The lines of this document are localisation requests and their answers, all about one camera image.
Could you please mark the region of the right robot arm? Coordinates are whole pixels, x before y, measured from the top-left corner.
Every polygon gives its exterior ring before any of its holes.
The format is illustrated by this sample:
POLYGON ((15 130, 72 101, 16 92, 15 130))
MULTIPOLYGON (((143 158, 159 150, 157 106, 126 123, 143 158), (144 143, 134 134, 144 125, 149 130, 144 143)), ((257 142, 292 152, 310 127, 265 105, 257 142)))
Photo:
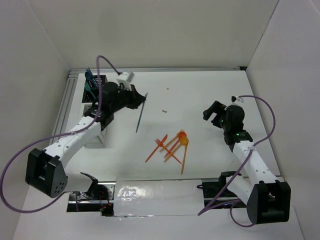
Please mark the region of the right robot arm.
POLYGON ((267 167, 258 153, 251 135, 244 129, 245 112, 236 104, 242 96, 233 96, 232 104, 226 106, 215 101, 203 112, 207 121, 212 114, 212 125, 223 130, 224 141, 241 165, 237 171, 222 172, 219 177, 219 192, 199 212, 219 207, 216 200, 221 196, 237 196, 227 204, 234 208, 242 202, 251 225, 287 222, 290 218, 291 188, 287 182, 281 182, 267 167))

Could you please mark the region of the teal knife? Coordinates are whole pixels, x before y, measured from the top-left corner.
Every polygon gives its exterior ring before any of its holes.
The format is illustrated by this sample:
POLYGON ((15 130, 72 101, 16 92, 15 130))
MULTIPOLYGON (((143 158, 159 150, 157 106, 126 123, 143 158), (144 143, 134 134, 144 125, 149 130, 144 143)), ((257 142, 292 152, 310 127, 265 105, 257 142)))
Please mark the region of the teal knife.
POLYGON ((139 130, 139 126, 140 126, 140 123, 141 123, 141 119, 142 119, 142 115, 143 115, 145 103, 146 103, 147 97, 148 97, 148 93, 146 93, 144 97, 145 97, 145 100, 144 100, 144 102, 142 103, 142 107, 141 107, 141 110, 140 110, 139 118, 138 118, 137 125, 136 125, 136 129, 135 129, 135 133, 137 133, 138 130, 139 130))

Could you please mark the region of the teal fork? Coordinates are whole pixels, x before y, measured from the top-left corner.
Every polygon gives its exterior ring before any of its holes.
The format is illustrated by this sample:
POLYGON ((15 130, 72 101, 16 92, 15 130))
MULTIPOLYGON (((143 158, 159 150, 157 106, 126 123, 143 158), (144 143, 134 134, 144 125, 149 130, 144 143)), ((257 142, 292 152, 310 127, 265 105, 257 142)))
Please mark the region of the teal fork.
POLYGON ((93 100, 95 100, 96 96, 93 93, 92 88, 91 88, 91 86, 89 85, 88 82, 85 82, 84 88, 85 88, 85 100, 86 100, 86 102, 92 102, 93 100))

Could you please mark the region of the red-orange fork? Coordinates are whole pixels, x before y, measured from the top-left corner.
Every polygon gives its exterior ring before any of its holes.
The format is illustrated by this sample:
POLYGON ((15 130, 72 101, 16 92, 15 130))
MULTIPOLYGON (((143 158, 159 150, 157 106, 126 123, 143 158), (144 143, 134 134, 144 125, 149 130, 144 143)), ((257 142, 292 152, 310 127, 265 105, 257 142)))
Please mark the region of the red-orange fork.
POLYGON ((162 142, 157 138, 155 140, 155 143, 157 144, 157 146, 155 147, 155 149, 151 152, 151 154, 147 157, 147 159, 145 160, 145 162, 147 163, 149 161, 149 159, 153 156, 153 154, 158 150, 158 148, 161 146, 162 142))

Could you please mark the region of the red-orange knife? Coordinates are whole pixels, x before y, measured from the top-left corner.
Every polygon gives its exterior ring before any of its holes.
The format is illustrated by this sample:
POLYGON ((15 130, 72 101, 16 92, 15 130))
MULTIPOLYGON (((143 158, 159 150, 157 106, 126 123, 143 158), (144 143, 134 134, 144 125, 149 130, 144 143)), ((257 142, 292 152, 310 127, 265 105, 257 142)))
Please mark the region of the red-orange knife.
POLYGON ((177 140, 175 140, 174 142, 172 142, 173 143, 173 145, 171 146, 171 148, 170 149, 168 149, 168 147, 170 146, 168 146, 167 148, 165 148, 164 150, 167 150, 167 154, 165 155, 165 157, 167 157, 174 149, 175 149, 175 147, 177 146, 177 144, 180 142, 180 139, 179 139, 179 141, 177 141, 177 140))

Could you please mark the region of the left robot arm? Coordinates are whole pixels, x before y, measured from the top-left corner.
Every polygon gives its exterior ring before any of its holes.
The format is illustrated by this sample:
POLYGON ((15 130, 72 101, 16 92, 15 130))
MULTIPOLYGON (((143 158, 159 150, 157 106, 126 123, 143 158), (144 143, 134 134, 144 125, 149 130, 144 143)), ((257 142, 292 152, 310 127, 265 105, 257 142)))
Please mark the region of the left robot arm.
POLYGON ((145 100, 134 85, 129 89, 115 82, 101 88, 102 101, 95 100, 80 121, 65 136, 43 150, 33 149, 28 154, 25 181, 51 198, 62 192, 81 192, 88 200, 97 197, 98 180, 92 175, 66 173, 72 157, 92 138, 98 136, 123 108, 137 109, 145 100))

